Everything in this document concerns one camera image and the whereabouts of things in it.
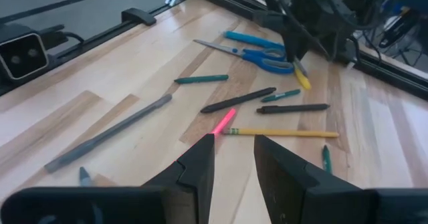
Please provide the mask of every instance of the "blue scissors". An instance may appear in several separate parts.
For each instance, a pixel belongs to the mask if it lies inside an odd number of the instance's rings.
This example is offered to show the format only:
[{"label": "blue scissors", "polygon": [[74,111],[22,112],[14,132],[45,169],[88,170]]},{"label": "blue scissors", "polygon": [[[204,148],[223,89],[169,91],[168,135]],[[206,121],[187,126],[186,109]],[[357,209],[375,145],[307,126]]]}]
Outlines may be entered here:
[{"label": "blue scissors", "polygon": [[241,57],[243,60],[255,63],[259,68],[275,74],[291,74],[294,71],[294,66],[291,63],[284,61],[284,50],[278,48],[254,50],[243,49],[239,50],[234,47],[227,47],[216,43],[210,43],[203,40],[194,40],[197,43],[208,47],[213,47],[220,51],[230,53]]}]

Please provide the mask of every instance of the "scissor blade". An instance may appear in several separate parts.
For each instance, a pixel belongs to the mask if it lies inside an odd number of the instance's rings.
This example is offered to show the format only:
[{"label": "scissor blade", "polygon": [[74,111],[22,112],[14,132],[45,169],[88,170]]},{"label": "scissor blade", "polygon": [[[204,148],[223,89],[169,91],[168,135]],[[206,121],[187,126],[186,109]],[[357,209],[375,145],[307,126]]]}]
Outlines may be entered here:
[{"label": "scissor blade", "polygon": [[91,187],[92,186],[92,179],[84,167],[80,167],[79,180],[80,180],[80,186],[81,187]]},{"label": "scissor blade", "polygon": [[230,54],[233,54],[236,56],[242,56],[242,52],[240,50],[238,50],[237,48],[234,48],[234,47],[227,47],[224,45],[220,45],[217,43],[210,43],[210,42],[199,40],[199,39],[194,39],[193,41],[200,43],[202,45],[208,46],[208,47],[218,49],[220,51],[224,51],[226,53],[230,53]]}]

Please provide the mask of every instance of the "black pen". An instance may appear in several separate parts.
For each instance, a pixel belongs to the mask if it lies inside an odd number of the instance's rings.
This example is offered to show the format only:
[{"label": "black pen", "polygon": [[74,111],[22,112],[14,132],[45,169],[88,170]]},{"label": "black pen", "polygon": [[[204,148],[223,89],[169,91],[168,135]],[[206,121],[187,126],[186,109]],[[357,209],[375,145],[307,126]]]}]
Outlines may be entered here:
[{"label": "black pen", "polygon": [[234,106],[237,104],[242,104],[246,101],[253,100],[253,99],[260,98],[262,96],[266,96],[268,94],[271,94],[271,93],[275,92],[275,90],[276,90],[276,88],[273,88],[273,87],[266,88],[264,90],[259,90],[259,91],[256,91],[256,92],[253,92],[250,94],[246,94],[244,96],[232,98],[230,100],[225,100],[222,102],[218,102],[216,104],[211,104],[211,105],[208,105],[205,108],[203,108],[201,110],[201,113],[212,113],[212,112],[222,110],[224,108],[228,108],[228,107],[231,107],[231,106]]},{"label": "black pen", "polygon": [[302,111],[318,111],[326,110],[330,106],[328,104],[304,104],[298,106],[263,106],[257,109],[260,114],[277,114]]}]

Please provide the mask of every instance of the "light wood surface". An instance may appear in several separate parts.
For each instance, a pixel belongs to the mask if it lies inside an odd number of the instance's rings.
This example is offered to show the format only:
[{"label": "light wood surface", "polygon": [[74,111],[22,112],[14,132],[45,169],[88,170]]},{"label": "light wood surface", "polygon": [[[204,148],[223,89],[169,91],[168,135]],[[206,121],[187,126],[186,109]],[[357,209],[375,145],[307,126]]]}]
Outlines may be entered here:
[{"label": "light wood surface", "polygon": [[[225,30],[272,41],[276,33],[204,0],[187,0],[46,75],[0,97],[0,199],[31,186],[77,186],[84,166],[100,186],[139,186],[169,166],[227,110],[202,107],[275,86],[301,88],[293,75],[265,72],[194,39],[244,47]],[[253,100],[236,106],[234,128],[339,132],[337,139],[273,137],[317,166],[327,144],[333,173],[359,187],[428,187],[428,103],[357,70],[308,53],[312,90],[278,105],[328,103],[325,112],[259,115]],[[175,78],[229,74],[226,82],[178,86]],[[173,100],[53,175],[43,165],[172,93]],[[252,136],[216,144],[210,223],[269,223],[258,185]]]}]

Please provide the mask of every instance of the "black bracket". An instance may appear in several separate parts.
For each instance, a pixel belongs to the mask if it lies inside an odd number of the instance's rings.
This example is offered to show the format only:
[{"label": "black bracket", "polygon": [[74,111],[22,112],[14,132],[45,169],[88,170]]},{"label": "black bracket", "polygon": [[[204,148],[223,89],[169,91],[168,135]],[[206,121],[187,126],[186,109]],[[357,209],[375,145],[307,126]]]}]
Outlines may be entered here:
[{"label": "black bracket", "polygon": [[132,23],[143,23],[151,26],[156,23],[156,19],[143,10],[130,8],[122,12],[122,22],[130,21]]}]

